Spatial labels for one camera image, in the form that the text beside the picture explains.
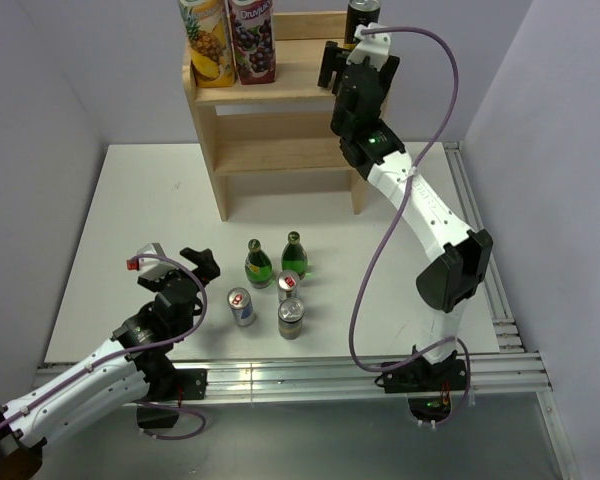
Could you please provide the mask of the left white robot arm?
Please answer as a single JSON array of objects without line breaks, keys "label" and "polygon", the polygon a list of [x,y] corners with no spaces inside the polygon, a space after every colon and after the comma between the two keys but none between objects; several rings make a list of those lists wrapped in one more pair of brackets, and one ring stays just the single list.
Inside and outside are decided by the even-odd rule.
[{"label": "left white robot arm", "polygon": [[175,386],[168,358],[202,324],[206,286],[221,274],[209,249],[184,248],[188,269],[152,243],[126,262],[152,301],[125,320],[86,358],[41,387],[0,403],[0,479],[30,479],[52,442],[129,402],[163,399]]}]

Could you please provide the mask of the black yellow tonic can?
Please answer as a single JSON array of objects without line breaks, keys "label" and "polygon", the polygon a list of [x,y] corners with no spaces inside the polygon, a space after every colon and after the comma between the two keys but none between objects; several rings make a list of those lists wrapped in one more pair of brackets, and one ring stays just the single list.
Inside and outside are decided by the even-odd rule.
[{"label": "black yellow tonic can", "polygon": [[282,338],[294,340],[302,332],[305,308],[298,298],[287,298],[278,307],[278,330]]},{"label": "black yellow tonic can", "polygon": [[379,0],[350,0],[347,6],[344,47],[352,50],[359,40],[355,37],[359,25],[377,23],[381,10]]}]

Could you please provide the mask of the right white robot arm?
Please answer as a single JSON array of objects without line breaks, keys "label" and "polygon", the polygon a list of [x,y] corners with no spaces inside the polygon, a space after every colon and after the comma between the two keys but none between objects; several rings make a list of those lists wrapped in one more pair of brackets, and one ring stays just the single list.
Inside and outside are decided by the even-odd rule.
[{"label": "right white robot arm", "polygon": [[330,127],[344,159],[395,207],[429,260],[415,280],[429,312],[411,357],[418,359],[412,368],[415,383],[432,390],[446,379],[446,364],[456,355],[461,319],[485,279],[493,239],[486,230],[474,231],[444,203],[382,120],[399,66],[388,41],[388,36],[367,38],[352,50],[327,42],[317,84],[335,96]]}]

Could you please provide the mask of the black yellow tonic can front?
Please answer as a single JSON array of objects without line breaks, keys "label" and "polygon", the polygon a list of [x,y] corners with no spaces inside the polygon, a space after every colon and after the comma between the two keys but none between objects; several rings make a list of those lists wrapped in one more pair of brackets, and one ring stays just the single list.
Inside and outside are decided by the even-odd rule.
[{"label": "black yellow tonic can front", "polygon": [[278,307],[278,330],[282,338],[294,340],[302,332],[305,308],[298,298],[287,298]]}]

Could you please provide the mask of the silver blue energy can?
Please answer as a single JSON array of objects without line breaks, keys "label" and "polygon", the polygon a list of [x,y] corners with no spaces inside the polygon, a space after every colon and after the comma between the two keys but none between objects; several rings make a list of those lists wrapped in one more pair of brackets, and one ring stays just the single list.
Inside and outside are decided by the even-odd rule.
[{"label": "silver blue energy can", "polygon": [[254,322],[252,299],[246,289],[241,287],[231,289],[227,295],[227,303],[237,326],[247,327]]}]

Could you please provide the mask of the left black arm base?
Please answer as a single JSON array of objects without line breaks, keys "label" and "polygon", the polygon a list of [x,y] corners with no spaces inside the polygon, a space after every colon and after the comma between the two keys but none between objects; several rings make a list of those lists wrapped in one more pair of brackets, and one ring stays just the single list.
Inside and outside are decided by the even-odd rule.
[{"label": "left black arm base", "polygon": [[134,355],[138,370],[144,374],[148,392],[141,398],[144,402],[158,403],[175,401],[173,410],[138,406],[137,425],[147,435],[156,435],[166,440],[163,430],[173,428],[184,416],[179,409],[184,400],[202,400],[208,385],[208,370],[205,368],[177,369],[167,355],[158,350],[147,350]]}]

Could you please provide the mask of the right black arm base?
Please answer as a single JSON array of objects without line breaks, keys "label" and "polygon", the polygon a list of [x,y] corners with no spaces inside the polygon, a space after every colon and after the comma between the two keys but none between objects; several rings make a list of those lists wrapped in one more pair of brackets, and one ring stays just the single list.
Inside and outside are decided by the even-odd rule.
[{"label": "right black arm base", "polygon": [[431,364],[420,357],[395,368],[396,362],[384,362],[390,368],[380,373],[374,384],[385,394],[405,394],[409,412],[418,427],[436,430],[453,419],[469,403],[471,363],[453,351],[442,362]]}]

